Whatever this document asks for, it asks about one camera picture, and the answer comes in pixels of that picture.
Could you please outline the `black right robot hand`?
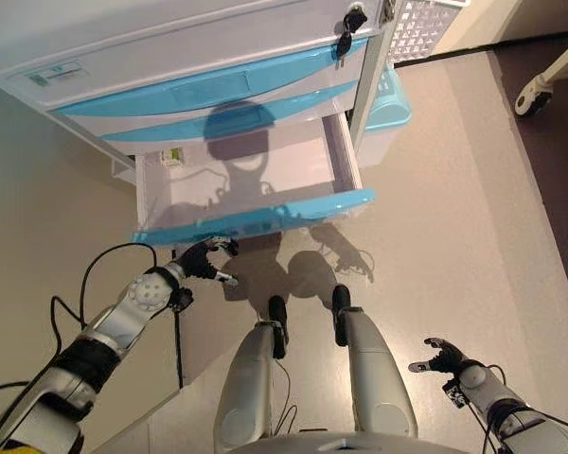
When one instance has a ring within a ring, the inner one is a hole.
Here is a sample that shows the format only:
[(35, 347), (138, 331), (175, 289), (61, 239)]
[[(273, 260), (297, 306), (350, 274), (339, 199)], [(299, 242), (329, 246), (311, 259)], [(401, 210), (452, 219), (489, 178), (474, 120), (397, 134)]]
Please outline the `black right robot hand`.
[(455, 373), (464, 359), (464, 354), (452, 343), (441, 338), (427, 338), (425, 344), (438, 350), (429, 360), (412, 362), (408, 365), (411, 373), (439, 372)]

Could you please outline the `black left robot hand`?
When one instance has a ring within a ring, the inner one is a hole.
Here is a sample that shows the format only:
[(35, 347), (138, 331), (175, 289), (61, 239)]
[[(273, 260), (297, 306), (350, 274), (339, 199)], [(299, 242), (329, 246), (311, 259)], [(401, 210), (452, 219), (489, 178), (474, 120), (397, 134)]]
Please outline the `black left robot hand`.
[(182, 268), (185, 277), (196, 277), (236, 287), (239, 279), (232, 274), (218, 270), (208, 259), (208, 254), (222, 250), (230, 257), (236, 257), (239, 243), (231, 237), (213, 236), (189, 247), (175, 262)]

